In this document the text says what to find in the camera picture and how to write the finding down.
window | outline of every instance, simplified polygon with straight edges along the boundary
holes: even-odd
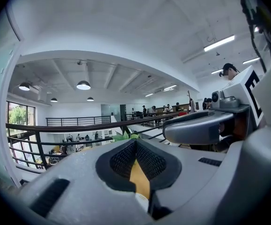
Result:
[[[12,103],[7,101],[7,123],[11,124],[20,124],[20,125],[35,125],[35,114],[36,108],[32,106]],[[15,130],[15,129],[7,129],[7,135],[12,136],[20,133],[24,133],[25,131]]]

ceiling light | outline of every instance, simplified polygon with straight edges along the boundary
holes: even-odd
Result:
[[[20,84],[19,89],[23,90],[23,91],[29,91],[29,84],[27,82],[23,82]]]
[[[81,90],[89,90],[90,85],[87,81],[82,80],[77,84],[77,88]]]
[[[168,87],[168,88],[165,88],[164,90],[173,88],[173,87],[175,87],[175,86],[177,86],[177,85],[170,86],[170,87]]]
[[[220,69],[220,70],[217,70],[217,71],[212,72],[211,74],[219,73],[219,72],[222,72],[222,71],[223,71],[223,70]]]
[[[234,39],[235,39],[235,36],[234,36],[234,35],[229,36],[229,37],[224,38],[224,39],[222,39],[222,40],[220,40],[220,41],[217,41],[217,42],[215,42],[215,43],[213,43],[213,44],[211,44],[211,45],[209,45],[209,46],[204,47],[204,51],[207,52],[207,51],[209,51],[209,50],[211,50],[211,49],[213,49],[213,48],[215,48],[215,47],[218,47],[218,46],[221,46],[221,45],[223,45],[223,44],[225,44],[225,43],[231,42],[231,41],[233,41]]]
[[[245,62],[243,62],[242,64],[246,64],[246,63],[249,63],[249,62],[254,62],[254,61],[257,61],[257,60],[259,60],[259,59],[260,59],[260,58],[254,58],[254,59],[245,61]]]

wooden handrail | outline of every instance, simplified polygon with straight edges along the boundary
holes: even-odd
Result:
[[[112,122],[112,123],[102,123],[102,124],[95,124],[89,126],[26,126],[26,125],[18,125],[18,124],[10,124],[6,123],[6,128],[16,129],[16,130],[23,130],[23,131],[32,131],[32,132],[43,132],[43,133],[63,133],[63,132],[84,132],[84,131],[92,131],[92,130],[101,130],[101,129],[108,129],[108,128],[117,128],[122,126],[134,125],[134,124],[141,124],[144,122],[160,120],[164,118],[171,118],[178,115],[178,112],[173,112],[170,114],[161,114],[161,116],[154,116],[149,118],[143,119],[134,119],[129,121],[122,121],[122,122]]]

tree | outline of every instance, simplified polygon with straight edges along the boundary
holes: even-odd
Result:
[[[9,123],[24,125],[26,122],[26,109],[19,106],[9,111]]]

fluorescent light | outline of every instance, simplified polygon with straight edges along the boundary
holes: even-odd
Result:
[[[229,37],[224,38],[224,39],[222,39],[222,40],[220,40],[220,41],[218,41],[218,42],[215,42],[215,43],[213,43],[213,44],[211,44],[211,45],[209,45],[209,46],[207,46],[207,47],[204,47],[204,51],[207,52],[207,51],[209,51],[209,50],[211,50],[211,49],[213,49],[213,48],[216,48],[216,47],[221,46],[221,45],[223,45],[223,44],[225,44],[225,43],[231,42],[231,41],[233,41],[234,39],[235,39],[235,36],[234,36],[234,35],[229,36]]]
[[[177,85],[170,86],[170,87],[168,87],[168,88],[165,88],[164,90],[173,88],[173,87],[175,87],[175,86],[177,86]]]
[[[217,70],[217,71],[212,72],[211,74],[219,73],[219,72],[222,72],[222,71],[223,71],[223,70],[220,69],[220,70]]]
[[[254,58],[254,59],[245,61],[245,62],[243,62],[242,64],[246,64],[246,63],[249,63],[249,62],[254,62],[254,61],[257,61],[257,60],[259,60],[259,59],[260,59],[260,58]]]

